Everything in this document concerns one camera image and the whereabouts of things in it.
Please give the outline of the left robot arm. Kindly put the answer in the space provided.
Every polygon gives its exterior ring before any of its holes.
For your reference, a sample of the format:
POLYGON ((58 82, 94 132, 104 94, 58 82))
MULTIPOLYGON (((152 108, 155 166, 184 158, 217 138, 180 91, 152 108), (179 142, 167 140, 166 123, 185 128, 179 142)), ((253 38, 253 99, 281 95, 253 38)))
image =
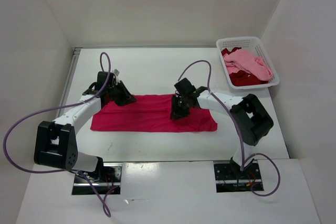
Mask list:
POLYGON ((51 122, 39 124, 34 151, 36 164, 69 172, 81 171, 93 182, 104 178, 109 171, 104 167, 103 159, 79 152, 76 135, 109 102, 117 106, 136 102, 118 75, 118 70, 98 72, 96 82, 82 93, 78 105, 51 122))

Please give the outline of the magenta t shirt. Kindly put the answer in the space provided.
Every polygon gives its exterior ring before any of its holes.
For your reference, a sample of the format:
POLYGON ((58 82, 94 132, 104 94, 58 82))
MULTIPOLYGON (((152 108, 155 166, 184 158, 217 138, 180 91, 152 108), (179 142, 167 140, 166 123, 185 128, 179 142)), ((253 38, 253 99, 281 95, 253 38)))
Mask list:
POLYGON ((171 94, 137 95, 137 102, 117 106, 109 102, 92 117, 92 131, 188 133, 215 132, 217 123, 209 110, 191 108, 190 115, 173 120, 171 94))

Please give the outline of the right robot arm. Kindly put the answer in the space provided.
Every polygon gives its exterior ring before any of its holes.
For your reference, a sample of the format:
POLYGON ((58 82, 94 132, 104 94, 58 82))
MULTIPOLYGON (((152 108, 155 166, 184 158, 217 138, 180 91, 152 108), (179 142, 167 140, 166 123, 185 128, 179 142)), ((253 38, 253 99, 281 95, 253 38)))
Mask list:
POLYGON ((254 94, 239 97, 213 92, 204 86, 195 88, 187 78, 174 87, 170 119, 185 118, 192 108, 215 111, 231 118, 239 137, 239 147, 230 160, 230 172, 235 178, 243 178, 249 171, 255 147, 274 126, 259 99, 254 94))

